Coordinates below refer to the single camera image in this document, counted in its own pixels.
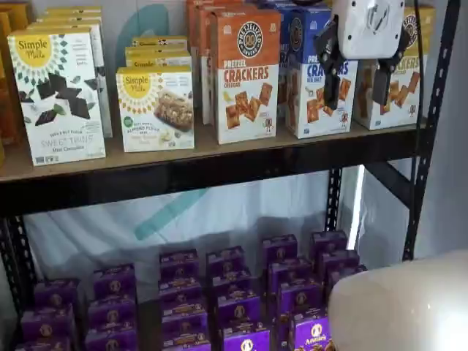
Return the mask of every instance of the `snack box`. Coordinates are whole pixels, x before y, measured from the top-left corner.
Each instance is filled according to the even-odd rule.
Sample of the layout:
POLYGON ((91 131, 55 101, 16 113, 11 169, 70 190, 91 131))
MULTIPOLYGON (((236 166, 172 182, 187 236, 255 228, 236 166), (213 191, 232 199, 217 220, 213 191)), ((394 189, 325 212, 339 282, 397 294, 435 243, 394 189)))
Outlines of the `snack box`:
POLYGON ((323 309, 309 309, 291 315, 289 335, 291 350, 335 350, 328 315, 323 309))
POLYGON ((316 263, 319 255, 323 252, 346 250, 347 244, 348 237, 342 230, 312 233, 310 235, 309 259, 316 263))
POLYGON ((87 351, 138 350, 135 321, 113 322, 89 329, 85 344, 87 351))
POLYGON ((325 5, 298 7, 291 12, 286 125, 299 139, 350 130, 358 62, 346 61, 339 70, 338 106, 332 110, 325 106, 325 73, 314 41, 309 40, 330 18, 331 10, 325 5))
POLYGON ((105 157, 90 28, 16 31, 8 43, 33 165, 105 157))
MULTIPOLYGON (((436 12, 433 7, 421 6, 421 35, 423 38, 423 61, 426 67, 431 47, 436 12)), ((418 30, 416 30, 414 7, 404 9, 403 27, 410 35, 403 59, 391 75, 386 105, 372 100, 372 90, 377 62, 362 61, 359 64, 356 101, 352 117, 370 130, 416 123, 419 111, 420 65, 418 54, 418 30)))
POLYGON ((204 298, 195 298, 183 303, 163 303, 162 331, 188 331, 193 327, 208 327, 208 315, 204 298))
POLYGON ((275 137, 281 15, 244 9, 217 10, 212 16, 218 143, 275 137))
POLYGON ((198 276, 198 265, 199 261, 196 249, 181 250, 159 255, 159 268, 162 278, 198 276))
POLYGON ((298 255, 298 241, 293 234, 266 238, 262 241, 265 266, 277 260, 298 255))
POLYGON ((305 257, 286 258, 268 265, 268 293, 276 295, 285 279, 312 274, 312 263, 305 257))
POLYGON ((116 294, 135 295, 135 268, 129 264, 94 271, 93 285, 96 299, 116 294))
POLYGON ((318 262, 318 278, 324 282, 328 272, 346 267, 352 268, 358 265, 359 255, 355 250, 340 250, 330 253, 324 252, 320 255, 318 262))
POLYGON ((106 298, 92 301, 88 308, 89 326, 137 319, 135 296, 130 294, 109 295, 106 298))
POLYGON ((222 273, 238 271, 245 266, 244 249, 234 246, 206 254, 206 276, 218 276, 222 273))
POLYGON ((202 297, 202 285, 194 276, 160 280, 158 285, 161 302, 184 302, 202 297))
POLYGON ((162 334, 162 347, 165 351, 210 351, 210 335, 206 328, 191 328, 189 331, 162 334))
POLYGON ((260 319, 260 294, 253 287, 219 295, 216 316, 220 323, 260 319))
POLYGON ((238 322, 222 329, 222 350, 270 349, 270 329, 260 321, 238 322))
POLYGON ((101 107, 102 130, 104 137, 112 137, 112 124, 110 121, 110 105, 106 81, 106 69, 104 62, 104 48, 102 45, 101 22, 99 20, 81 20, 70 22, 68 20, 53 22, 36 22, 28 29, 73 29, 90 28, 91 44, 93 47, 94 67, 97 73, 97 93, 99 95, 99 106, 101 107))
POLYGON ((72 305, 26 310, 21 317, 21 328, 25 341, 56 336, 75 340, 75 316, 72 305))
POLYGON ((133 46, 184 44, 187 50, 187 37, 183 35, 156 35, 152 37, 134 37, 133 46))

